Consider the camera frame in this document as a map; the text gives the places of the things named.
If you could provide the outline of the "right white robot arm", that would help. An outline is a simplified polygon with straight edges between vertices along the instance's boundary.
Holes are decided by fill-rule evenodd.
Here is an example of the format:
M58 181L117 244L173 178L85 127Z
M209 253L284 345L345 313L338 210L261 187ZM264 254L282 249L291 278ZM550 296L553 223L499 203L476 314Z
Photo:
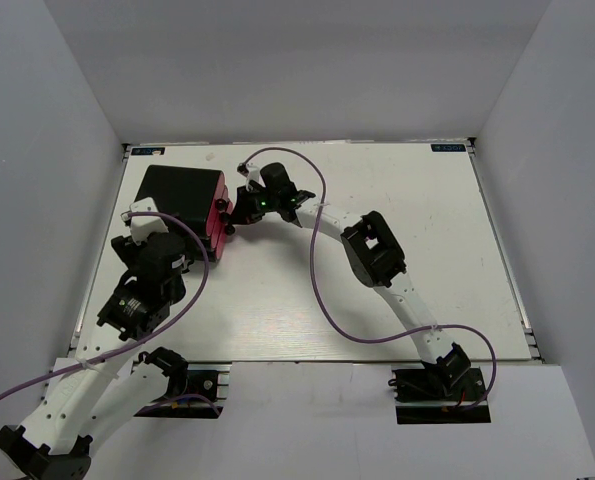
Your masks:
M463 389L470 359L440 330L416 292L403 248L380 213L353 214L297 189L279 162L262 168L242 163L237 171L246 183L237 189L230 217L233 225L252 225L268 213L277 213L285 222L311 230L312 240L322 233L340 242L355 278L388 304L412 338L430 390L449 399Z

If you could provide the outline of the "black pink drawer organizer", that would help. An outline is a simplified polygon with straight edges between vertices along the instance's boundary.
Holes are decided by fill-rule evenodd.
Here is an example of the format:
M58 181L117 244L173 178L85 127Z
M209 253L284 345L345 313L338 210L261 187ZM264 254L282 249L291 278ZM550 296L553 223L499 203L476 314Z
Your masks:
M160 212L187 225L202 241L211 262L226 243L226 217L233 210L221 170L151 165L135 199L152 198Z

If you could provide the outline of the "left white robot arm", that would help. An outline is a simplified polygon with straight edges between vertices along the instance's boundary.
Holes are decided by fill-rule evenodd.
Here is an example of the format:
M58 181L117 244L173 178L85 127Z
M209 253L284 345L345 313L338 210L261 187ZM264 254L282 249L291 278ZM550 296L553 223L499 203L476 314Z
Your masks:
M83 358L65 368L54 390L17 426L0 429L0 450L28 479L81 479L93 453L148 403L176 399L188 387L187 361L157 347L140 355L124 381L121 368L186 294L186 241L153 233L112 247L126 272L101 308Z

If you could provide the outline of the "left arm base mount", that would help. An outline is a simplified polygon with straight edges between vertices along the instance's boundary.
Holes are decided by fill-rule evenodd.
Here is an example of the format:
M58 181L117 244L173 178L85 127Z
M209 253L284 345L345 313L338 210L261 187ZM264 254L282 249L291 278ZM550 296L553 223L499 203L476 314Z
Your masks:
M164 403L163 398L159 398L140 410L136 417L216 420L228 396L230 370L230 364L191 363L181 399Z

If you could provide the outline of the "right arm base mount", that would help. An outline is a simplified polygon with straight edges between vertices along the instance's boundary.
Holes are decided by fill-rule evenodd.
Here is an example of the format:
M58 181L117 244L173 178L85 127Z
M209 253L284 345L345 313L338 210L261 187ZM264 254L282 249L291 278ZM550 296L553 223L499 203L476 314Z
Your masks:
M398 425L489 424L491 414L480 368L470 368L456 387L445 393L434 386L423 368L395 368L388 386L393 390Z

